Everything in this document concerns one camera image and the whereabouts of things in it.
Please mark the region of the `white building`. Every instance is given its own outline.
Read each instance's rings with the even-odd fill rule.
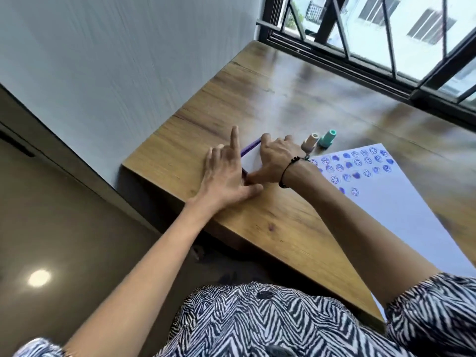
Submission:
[[[325,0],[293,0],[304,16],[304,29],[317,32]],[[386,0],[396,69],[416,80],[441,60],[443,51],[442,0]],[[381,0],[348,0],[341,12],[350,51],[373,63],[390,67]],[[452,50],[476,27],[476,0],[448,0],[447,49]],[[342,48],[335,26],[328,42]],[[476,84],[476,60],[443,86],[459,95]]]

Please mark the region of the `left hand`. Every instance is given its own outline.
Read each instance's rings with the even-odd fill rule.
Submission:
[[[259,194],[261,184],[244,186],[241,178],[238,126],[231,130],[230,145],[210,148],[205,158],[205,175],[200,190],[190,201],[215,214],[227,206]]]

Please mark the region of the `zebra print shirt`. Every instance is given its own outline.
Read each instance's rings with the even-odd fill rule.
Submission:
[[[476,355],[476,279],[441,273],[387,308],[386,337],[337,300],[253,282],[205,286],[177,312],[157,357]],[[60,357],[37,338],[15,357]]]

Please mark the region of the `forearm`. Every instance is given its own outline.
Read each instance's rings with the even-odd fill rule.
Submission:
[[[137,356],[200,230],[213,213],[186,205],[164,235],[73,335],[75,357]]]
[[[313,206],[383,306],[439,272],[332,186],[312,163],[301,161],[290,167],[284,183]]]

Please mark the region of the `wooden tabletop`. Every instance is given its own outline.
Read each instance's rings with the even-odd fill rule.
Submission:
[[[461,250],[476,261],[476,136],[435,116],[251,42],[137,150],[124,166],[175,199],[198,190],[209,146],[239,125],[241,146],[337,130],[328,152],[383,143]],[[277,185],[215,216],[315,282],[380,318],[369,290],[316,212]]]

